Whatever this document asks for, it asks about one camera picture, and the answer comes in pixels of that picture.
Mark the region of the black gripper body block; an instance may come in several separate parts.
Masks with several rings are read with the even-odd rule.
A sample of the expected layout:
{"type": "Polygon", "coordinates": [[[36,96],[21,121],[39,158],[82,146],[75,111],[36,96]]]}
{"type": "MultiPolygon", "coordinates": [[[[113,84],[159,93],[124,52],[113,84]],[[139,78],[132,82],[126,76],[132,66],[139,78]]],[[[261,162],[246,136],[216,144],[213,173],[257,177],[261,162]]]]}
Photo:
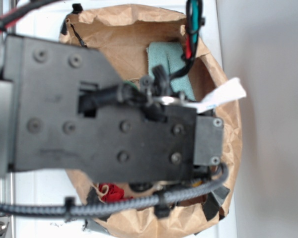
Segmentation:
{"type": "Polygon", "coordinates": [[[94,182],[183,181],[221,161],[224,123],[176,98],[163,118],[125,101],[125,84],[95,50],[9,35],[0,57],[0,177],[78,169],[94,182]]]}

